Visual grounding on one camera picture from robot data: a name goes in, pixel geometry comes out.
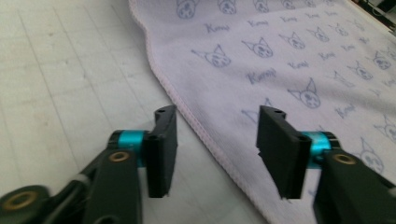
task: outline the tile floor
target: tile floor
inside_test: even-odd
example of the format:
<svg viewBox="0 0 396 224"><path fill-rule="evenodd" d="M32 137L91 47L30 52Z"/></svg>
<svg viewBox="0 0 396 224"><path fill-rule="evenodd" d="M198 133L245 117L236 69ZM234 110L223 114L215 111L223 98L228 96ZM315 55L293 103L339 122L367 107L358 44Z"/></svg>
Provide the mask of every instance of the tile floor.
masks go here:
<svg viewBox="0 0 396 224"><path fill-rule="evenodd" d="M153 127L171 102L149 69L127 0L0 1L0 195L57 192L117 129ZM263 223L182 117L170 197L147 196L148 224Z"/></svg>

